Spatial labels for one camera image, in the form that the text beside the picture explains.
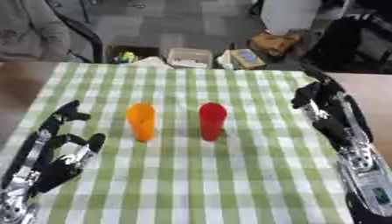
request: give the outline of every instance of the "plastic cup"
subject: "plastic cup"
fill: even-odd
[[[219,103],[209,102],[199,109],[200,134],[206,141],[214,141],[221,134],[228,113]]]
[[[134,104],[127,109],[126,116],[137,141],[145,143],[154,137],[155,109],[150,104]]]

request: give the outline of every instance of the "gray carpet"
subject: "gray carpet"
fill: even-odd
[[[59,10],[83,21],[79,2],[60,0]],[[145,8],[130,7],[126,0],[104,0],[87,6],[89,25],[108,45],[157,46],[163,55],[173,47],[208,49],[221,53],[235,42],[264,29],[257,17],[247,14],[250,0],[134,0]],[[86,42],[73,37],[73,49],[88,56]]]

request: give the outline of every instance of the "white object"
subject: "white object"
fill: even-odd
[[[261,19],[270,34],[284,35],[289,30],[311,28],[320,0],[265,0]]]
[[[225,69],[234,70],[235,66],[231,63],[230,51],[226,50],[218,59],[218,63]]]
[[[172,48],[167,63],[174,67],[212,68],[213,55],[208,50]]]
[[[137,67],[160,67],[160,68],[172,68],[171,66],[164,63],[159,57],[148,57],[145,59],[138,60],[131,64]]]

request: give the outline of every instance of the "robotic hand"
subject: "robotic hand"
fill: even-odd
[[[391,172],[372,144],[360,108],[335,80],[310,66],[305,71],[318,81],[299,88],[291,102],[336,150],[336,169],[353,222],[392,223]]]
[[[38,193],[46,193],[80,175],[103,146],[103,134],[95,134],[87,141],[72,134],[58,136],[60,126],[65,122],[90,119],[90,115],[79,113],[78,107],[78,101],[62,106],[22,144],[2,179],[1,224],[34,223],[38,205],[32,203],[31,199]],[[61,156],[53,161],[53,151],[66,143],[81,147],[74,154]]]

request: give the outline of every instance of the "green checkered tablecloth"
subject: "green checkered tablecloth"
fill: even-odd
[[[58,106],[78,99],[92,119],[62,132],[108,139],[79,178],[37,199],[38,223],[349,223],[332,148],[291,109],[295,89],[309,82],[300,72],[59,64],[3,148],[0,168]],[[124,117],[136,102],[157,111],[148,143],[134,141]],[[205,102],[227,109],[213,143],[199,134]]]

